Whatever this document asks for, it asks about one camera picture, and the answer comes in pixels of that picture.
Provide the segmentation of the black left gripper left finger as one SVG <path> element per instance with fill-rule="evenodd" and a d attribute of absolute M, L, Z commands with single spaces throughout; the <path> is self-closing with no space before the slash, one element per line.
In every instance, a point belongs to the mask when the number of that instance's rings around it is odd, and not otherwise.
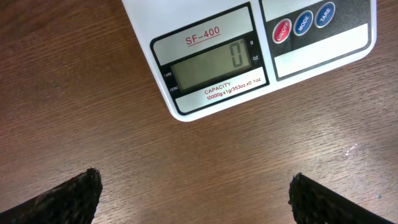
<path fill-rule="evenodd" d="M 1 223 L 91 223 L 103 189 L 98 169 L 85 172 L 1 212 Z"/>

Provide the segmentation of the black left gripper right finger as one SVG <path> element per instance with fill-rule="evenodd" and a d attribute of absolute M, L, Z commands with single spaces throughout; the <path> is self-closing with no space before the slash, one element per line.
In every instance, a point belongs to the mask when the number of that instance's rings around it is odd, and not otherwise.
<path fill-rule="evenodd" d="M 289 185 L 288 204 L 300 224 L 393 224 L 301 173 Z"/>

